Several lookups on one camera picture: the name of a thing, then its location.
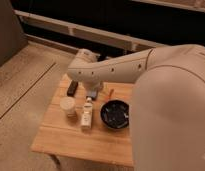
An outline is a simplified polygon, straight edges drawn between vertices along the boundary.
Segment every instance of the small bottle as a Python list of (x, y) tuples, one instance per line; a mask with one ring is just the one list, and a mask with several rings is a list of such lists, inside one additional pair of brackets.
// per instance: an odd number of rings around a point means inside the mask
[(82, 118), (81, 118), (82, 130), (90, 130), (91, 129), (92, 112), (93, 112), (92, 99), (90, 97), (88, 97), (86, 99), (86, 103), (83, 106), (83, 114), (82, 114)]

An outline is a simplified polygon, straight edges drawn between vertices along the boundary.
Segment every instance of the white cup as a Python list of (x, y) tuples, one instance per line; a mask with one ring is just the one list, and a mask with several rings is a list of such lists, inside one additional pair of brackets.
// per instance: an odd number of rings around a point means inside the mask
[(63, 97), (60, 100), (60, 107), (68, 117), (76, 115), (75, 112), (75, 99), (72, 97)]

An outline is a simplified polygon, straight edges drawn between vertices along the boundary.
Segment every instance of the wooden table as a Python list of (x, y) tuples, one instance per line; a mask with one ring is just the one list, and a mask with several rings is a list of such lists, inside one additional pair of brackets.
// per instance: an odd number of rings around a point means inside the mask
[(100, 109), (110, 90), (114, 89), (111, 99), (129, 103), (133, 85), (105, 83), (94, 102), (92, 129), (84, 132), (80, 128), (81, 107), (86, 96), (83, 86), (79, 84), (75, 94), (77, 118), (67, 118), (59, 106), (69, 84), (70, 79), (64, 75), (43, 117), (32, 151), (49, 154), (57, 165), (60, 163), (55, 155), (133, 167), (129, 128), (111, 130), (100, 118)]

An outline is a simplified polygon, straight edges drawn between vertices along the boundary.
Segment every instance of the black bowl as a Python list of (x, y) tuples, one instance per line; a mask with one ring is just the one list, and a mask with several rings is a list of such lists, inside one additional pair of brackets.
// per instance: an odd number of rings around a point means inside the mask
[(110, 128), (121, 129), (129, 125), (129, 105), (120, 100), (111, 100), (101, 108), (101, 119)]

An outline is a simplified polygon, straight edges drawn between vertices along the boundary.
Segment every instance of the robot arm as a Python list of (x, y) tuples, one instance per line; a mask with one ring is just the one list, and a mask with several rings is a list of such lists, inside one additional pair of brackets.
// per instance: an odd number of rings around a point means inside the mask
[(135, 83), (135, 171), (205, 171), (205, 47), (155, 48), (103, 62), (80, 50), (68, 75), (88, 89), (101, 81)]
[(193, 45), (162, 47), (97, 62), (96, 55), (81, 49), (68, 67), (68, 75), (75, 81), (89, 84), (88, 89), (96, 88), (102, 81), (135, 83), (140, 75), (154, 64), (177, 56), (191, 49)]

